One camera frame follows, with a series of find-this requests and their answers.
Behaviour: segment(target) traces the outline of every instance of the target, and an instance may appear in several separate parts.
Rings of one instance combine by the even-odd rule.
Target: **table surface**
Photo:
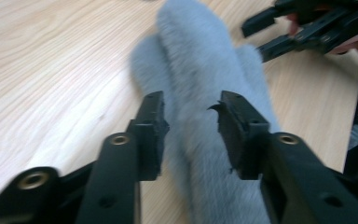
[[[233,45],[259,46],[287,31],[280,19],[242,38],[244,19],[271,1],[202,2],[227,25]],[[107,135],[125,131],[142,101],[129,54],[156,32],[163,3],[0,0],[0,189],[36,166],[68,174],[95,160]],[[357,99],[358,54],[292,52],[264,65],[282,129],[341,170]],[[158,181],[143,184],[143,207],[144,223],[186,223],[165,168]]]

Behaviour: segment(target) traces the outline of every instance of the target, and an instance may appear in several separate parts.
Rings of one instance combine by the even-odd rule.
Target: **gray fur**
[[[216,104],[222,90],[243,95],[279,131],[255,48],[231,46],[227,29],[194,0],[168,0],[158,14],[158,34],[131,55],[135,81],[144,94],[164,91],[164,160],[186,197],[193,223],[269,223],[258,181],[241,181],[217,132]]]

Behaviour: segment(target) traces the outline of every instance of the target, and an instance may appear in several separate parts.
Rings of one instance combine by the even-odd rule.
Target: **black clamp jaw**
[[[328,4],[331,10],[321,16],[315,8]],[[358,0],[277,0],[241,27],[248,37],[275,23],[275,18],[296,13],[303,30],[295,36],[282,35],[259,47],[263,62],[292,50],[313,49],[325,54],[358,35]]]
[[[326,168],[293,134],[269,133],[269,123],[237,93],[223,91],[212,109],[239,178],[261,178],[272,223],[358,223],[358,176]]]
[[[59,177],[52,167],[16,176],[0,193],[0,223],[141,223],[140,181],[161,172],[162,92],[147,95],[125,133],[103,141],[97,161]]]

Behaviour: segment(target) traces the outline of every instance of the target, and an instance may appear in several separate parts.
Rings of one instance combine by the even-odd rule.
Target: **screw hole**
[[[298,144],[298,140],[289,135],[281,135],[279,136],[279,140],[287,145],[296,145]]]
[[[126,143],[128,143],[130,141],[130,138],[128,138],[127,136],[116,136],[111,140],[111,143],[113,145],[124,145]]]
[[[19,189],[36,189],[48,181],[48,174],[44,172],[34,172],[24,177],[18,185]]]
[[[333,207],[342,207],[343,206],[342,201],[338,197],[336,197],[330,193],[325,193],[322,196],[322,199],[324,200],[325,203],[329,204],[330,206],[333,206]]]

